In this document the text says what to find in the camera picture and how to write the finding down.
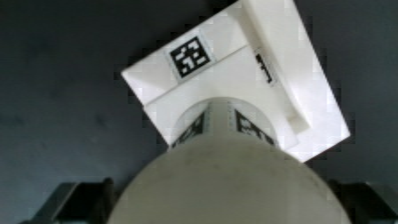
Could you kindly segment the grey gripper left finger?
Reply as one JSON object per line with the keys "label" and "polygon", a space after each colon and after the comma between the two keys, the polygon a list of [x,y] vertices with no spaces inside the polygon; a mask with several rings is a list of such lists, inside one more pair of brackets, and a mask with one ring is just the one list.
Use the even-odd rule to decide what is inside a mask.
{"label": "grey gripper left finger", "polygon": [[20,224],[107,224],[116,205],[114,180],[64,182],[36,215]]}

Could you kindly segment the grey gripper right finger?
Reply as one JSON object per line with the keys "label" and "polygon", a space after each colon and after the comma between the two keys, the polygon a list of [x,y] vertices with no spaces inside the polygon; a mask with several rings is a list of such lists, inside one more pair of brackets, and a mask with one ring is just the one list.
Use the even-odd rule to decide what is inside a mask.
{"label": "grey gripper right finger", "polygon": [[398,224],[398,193],[370,182],[329,181],[352,224]]}

